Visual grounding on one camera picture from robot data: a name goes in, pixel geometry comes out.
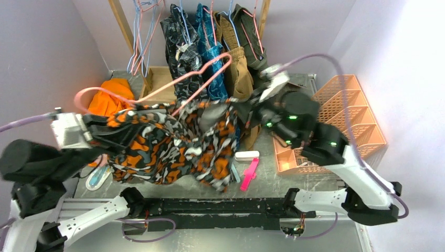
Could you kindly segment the orange camouflage shorts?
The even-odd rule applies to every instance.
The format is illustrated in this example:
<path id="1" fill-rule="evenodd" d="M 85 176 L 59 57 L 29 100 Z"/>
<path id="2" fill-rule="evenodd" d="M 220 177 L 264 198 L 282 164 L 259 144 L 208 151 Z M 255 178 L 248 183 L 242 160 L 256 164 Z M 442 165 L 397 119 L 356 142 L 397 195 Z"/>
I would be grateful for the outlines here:
<path id="1" fill-rule="evenodd" d="M 110 128 L 140 130 L 127 148 L 108 156 L 113 180 L 170 185 L 190 175 L 224 192 L 237 150 L 237 124 L 231 100 L 192 101 L 184 107 L 160 103 L 119 111 L 108 118 Z"/>

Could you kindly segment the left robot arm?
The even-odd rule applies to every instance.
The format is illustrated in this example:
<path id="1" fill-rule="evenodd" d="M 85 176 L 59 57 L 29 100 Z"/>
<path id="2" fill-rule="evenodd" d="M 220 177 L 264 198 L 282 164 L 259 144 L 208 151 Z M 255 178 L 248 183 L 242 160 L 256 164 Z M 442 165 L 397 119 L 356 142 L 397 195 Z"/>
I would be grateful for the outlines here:
<path id="1" fill-rule="evenodd" d="M 127 148 L 142 127 L 110 128 L 104 117 L 63 112 L 23 119 L 15 125 L 41 119 L 51 119 L 57 148 L 18 139 L 1 155 L 1 177 L 14 184 L 9 220 L 1 226 L 1 251 L 63 251 L 110 222 L 144 214 L 143 197 L 132 187 L 79 216 L 50 222 L 66 196 L 64 182 L 100 155 Z"/>

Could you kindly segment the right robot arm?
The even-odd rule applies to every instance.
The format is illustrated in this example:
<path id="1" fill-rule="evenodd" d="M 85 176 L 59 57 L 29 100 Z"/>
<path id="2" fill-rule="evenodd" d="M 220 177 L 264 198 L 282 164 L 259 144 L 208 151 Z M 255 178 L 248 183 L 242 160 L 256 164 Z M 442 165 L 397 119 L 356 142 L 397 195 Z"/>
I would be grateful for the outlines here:
<path id="1" fill-rule="evenodd" d="M 290 188 L 283 202 L 289 217 L 323 211 L 344 214 L 349 219 L 376 226 L 395 223 L 409 211 L 400 210 L 402 185 L 388 182 L 374 172 L 360 157 L 352 138 L 337 127 L 320 122 L 320 104 L 310 96 L 288 91 L 278 104 L 261 100 L 259 94 L 234 103 L 246 125 L 262 125 L 285 146 L 301 148 L 308 161 L 326 168 L 341 178 L 346 188 L 311 192 Z"/>

